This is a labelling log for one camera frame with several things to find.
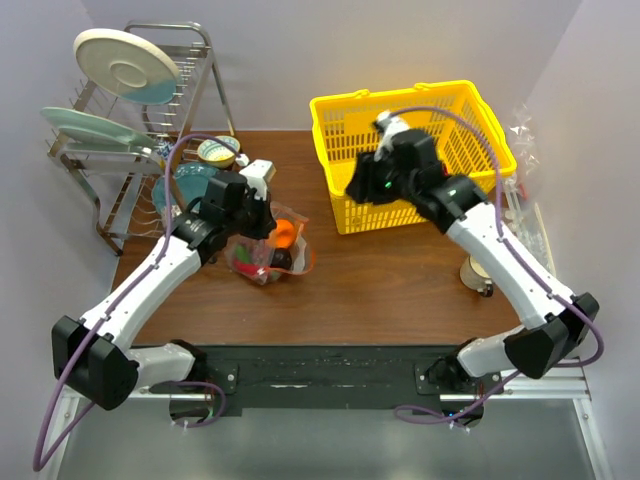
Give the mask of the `green chili pepper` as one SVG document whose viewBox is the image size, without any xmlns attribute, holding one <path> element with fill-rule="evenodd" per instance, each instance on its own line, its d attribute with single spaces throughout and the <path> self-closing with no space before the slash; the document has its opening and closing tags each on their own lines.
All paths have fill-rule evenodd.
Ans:
<svg viewBox="0 0 640 480">
<path fill-rule="evenodd" d="M 237 244 L 235 246 L 234 258 L 237 262 L 240 262 L 242 264 L 254 263 L 250 250 L 245 245 L 242 245 L 242 244 Z"/>
</svg>

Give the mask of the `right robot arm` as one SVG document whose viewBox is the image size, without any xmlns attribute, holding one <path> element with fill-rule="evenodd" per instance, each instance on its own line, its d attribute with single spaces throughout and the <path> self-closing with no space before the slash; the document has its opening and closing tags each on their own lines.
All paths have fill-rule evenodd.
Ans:
<svg viewBox="0 0 640 480">
<path fill-rule="evenodd" d="M 358 155 L 347 194 L 357 203 L 407 201 L 442 234 L 475 258 L 503 292 L 520 325 L 473 338 L 425 372 L 429 383 L 469 392 L 481 377 L 504 369 L 539 379 L 570 368 L 599 311 L 589 293 L 574 294 L 536 261 L 502 222 L 496 206 L 468 176 L 445 172 L 432 136 L 378 124 L 380 143 Z"/>
</svg>

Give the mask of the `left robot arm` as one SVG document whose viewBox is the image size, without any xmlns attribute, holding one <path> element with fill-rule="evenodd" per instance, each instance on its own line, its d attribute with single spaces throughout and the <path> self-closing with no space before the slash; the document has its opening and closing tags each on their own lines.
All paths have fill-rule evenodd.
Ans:
<svg viewBox="0 0 640 480">
<path fill-rule="evenodd" d="M 238 172 L 209 178 L 196 212 L 185 211 L 152 252 L 115 291 L 80 319 L 62 317 L 52 329 L 56 378 L 105 410 L 120 406 L 142 386 L 174 382 L 200 390 L 207 368 L 184 343 L 135 352 L 131 345 L 150 316 L 187 278 L 241 235 L 268 238 L 272 162 L 256 160 Z"/>
</svg>

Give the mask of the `clear zip top bag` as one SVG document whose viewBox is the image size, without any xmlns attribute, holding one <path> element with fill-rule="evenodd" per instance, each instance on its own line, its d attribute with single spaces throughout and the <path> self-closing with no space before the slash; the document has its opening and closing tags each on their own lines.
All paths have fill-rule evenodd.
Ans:
<svg viewBox="0 0 640 480">
<path fill-rule="evenodd" d="M 271 213 L 276 228 L 267 239 L 238 236 L 225 250 L 229 269 L 258 285 L 283 276 L 305 275 L 315 263 L 315 253 L 306 238 L 309 219 L 277 202 L 271 204 Z"/>
</svg>

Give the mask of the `orange fruit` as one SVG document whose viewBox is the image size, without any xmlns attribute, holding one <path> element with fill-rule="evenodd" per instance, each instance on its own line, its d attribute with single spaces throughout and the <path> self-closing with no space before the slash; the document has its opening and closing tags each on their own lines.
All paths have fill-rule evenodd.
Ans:
<svg viewBox="0 0 640 480">
<path fill-rule="evenodd" d="M 276 228 L 269 236 L 270 245 L 274 249 L 289 249 L 296 241 L 297 230 L 294 224 L 285 219 L 276 220 Z"/>
</svg>

